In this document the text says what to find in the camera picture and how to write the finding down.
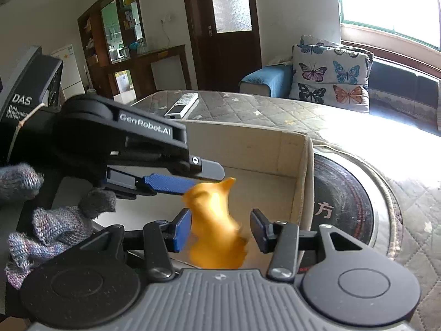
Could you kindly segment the grey knit gloved hand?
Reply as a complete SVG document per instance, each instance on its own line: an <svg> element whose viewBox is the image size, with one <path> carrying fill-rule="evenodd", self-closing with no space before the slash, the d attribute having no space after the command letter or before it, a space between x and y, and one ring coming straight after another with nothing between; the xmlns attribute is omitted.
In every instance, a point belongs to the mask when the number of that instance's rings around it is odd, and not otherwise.
<svg viewBox="0 0 441 331"><path fill-rule="evenodd" d="M1 168L1 204L34 199L44 178L28 164ZM78 205L32 212L33 235L11 232L7 246L12 260L4 268L9 284L20 289L26 276L45 261L60 255L92 235L93 220L116 211L114 192L91 189Z"/></svg>

